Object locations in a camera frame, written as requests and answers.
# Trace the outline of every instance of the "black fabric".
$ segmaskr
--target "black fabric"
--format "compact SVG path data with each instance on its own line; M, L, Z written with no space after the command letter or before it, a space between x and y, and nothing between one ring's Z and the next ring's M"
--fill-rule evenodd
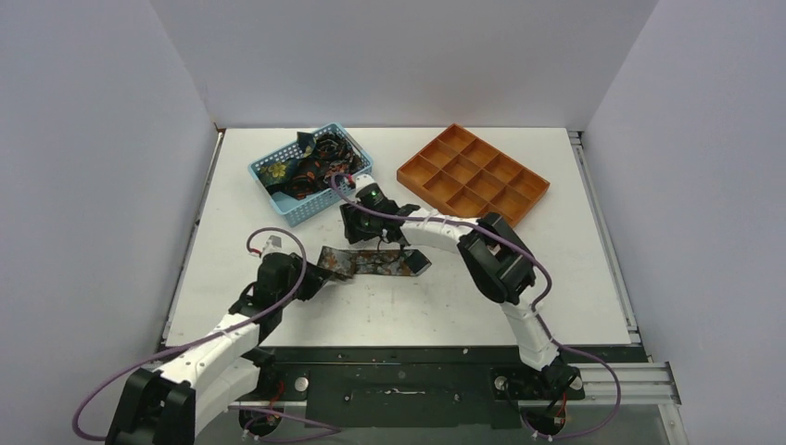
M311 133L298 133L298 147L302 158L274 162L257 173L271 195L282 192L303 199L329 188L334 173L355 173L363 167L361 156L338 134L315 138Z

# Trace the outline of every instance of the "white table surface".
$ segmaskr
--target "white table surface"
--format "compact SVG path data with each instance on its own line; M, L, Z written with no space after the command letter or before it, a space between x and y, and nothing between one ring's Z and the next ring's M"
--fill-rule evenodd
M356 128L352 136L374 158L374 178L400 205L426 204L396 180L396 169L441 128ZM554 279L541 313L554 336L573 345L627 344L625 317L603 252L565 129L470 128L511 158L551 182L535 208L515 227ZM296 129L229 129L209 186L201 222L171 314L166 344L208 332L256 277L259 259L245 250L262 226L287 228L247 165L295 140ZM316 262L323 245L350 248L339 204L293 232ZM255 245L261 247L266 235ZM352 248L374 248L374 243ZM286 251L297 250L285 239ZM420 277L362 275L330 285L311 301L295 301L264 346L502 346L514 345L500 308L475 288L457 255L422 248L433 262ZM535 289L545 280L539 275Z

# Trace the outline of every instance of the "dark fabric piece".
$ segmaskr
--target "dark fabric piece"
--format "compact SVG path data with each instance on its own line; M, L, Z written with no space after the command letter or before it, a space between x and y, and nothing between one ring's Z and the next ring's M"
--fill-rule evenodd
M317 265L336 274L338 279L349 279L353 275L418 276L427 267L413 272L406 260L417 252L406 250L342 250L322 247Z
M298 133L298 147L302 158L273 162L262 166L257 173L271 195L283 192L303 199L329 188L334 173L354 173L363 165L349 141L338 134L326 133L315 138L311 133Z

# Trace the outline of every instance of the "black bracket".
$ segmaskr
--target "black bracket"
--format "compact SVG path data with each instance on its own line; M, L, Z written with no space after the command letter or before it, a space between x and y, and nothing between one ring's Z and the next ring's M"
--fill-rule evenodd
M477 224L530 251L499 214L488 213ZM495 303L518 304L524 289L535 284L532 262L477 230L462 236L458 248L477 289Z
M160 371L138 369L123 387L107 445L193 445L197 394Z

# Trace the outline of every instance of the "patterned cloth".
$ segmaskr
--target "patterned cloth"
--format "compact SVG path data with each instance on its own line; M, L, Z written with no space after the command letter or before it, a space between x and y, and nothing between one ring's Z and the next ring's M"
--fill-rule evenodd
M298 132L302 158L273 162L260 167L257 175L271 195L285 193L303 199L330 187L330 176L337 172L354 173L363 166L352 145L338 134L314 137Z

